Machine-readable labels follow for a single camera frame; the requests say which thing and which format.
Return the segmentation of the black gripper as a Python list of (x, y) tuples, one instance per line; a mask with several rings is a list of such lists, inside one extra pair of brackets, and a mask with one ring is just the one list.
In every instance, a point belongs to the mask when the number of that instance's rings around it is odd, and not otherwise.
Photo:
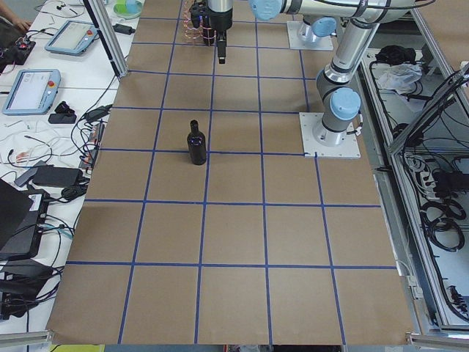
[(226, 31), (232, 27), (232, 8), (226, 11), (215, 11), (208, 8), (208, 17), (210, 27), (216, 32), (216, 46), (218, 63), (226, 63), (227, 38)]

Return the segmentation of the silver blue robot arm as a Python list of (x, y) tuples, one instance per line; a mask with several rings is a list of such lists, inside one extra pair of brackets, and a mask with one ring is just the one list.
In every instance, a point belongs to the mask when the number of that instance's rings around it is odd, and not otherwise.
[(320, 71), (317, 90), (324, 105), (320, 122), (312, 128), (314, 139), (327, 147), (339, 146), (357, 116), (361, 98), (348, 87), (378, 27), (401, 18), (407, 11), (432, 1), (249, 1), (252, 13), (269, 21), (281, 13), (306, 17), (347, 18), (339, 46)]
[(304, 15), (303, 22), (298, 29), (298, 37), (305, 43), (315, 43), (333, 34), (336, 26), (337, 21), (334, 17)]

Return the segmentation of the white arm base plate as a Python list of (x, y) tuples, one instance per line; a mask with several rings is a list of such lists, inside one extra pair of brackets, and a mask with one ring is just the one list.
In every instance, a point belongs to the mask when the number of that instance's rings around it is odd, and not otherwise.
[(305, 158), (359, 159), (361, 153), (354, 126), (349, 122), (342, 132), (331, 132), (322, 124), (323, 113), (299, 113)]
[(332, 51), (331, 36), (316, 36), (311, 26), (302, 21), (287, 21), (289, 48), (292, 50)]

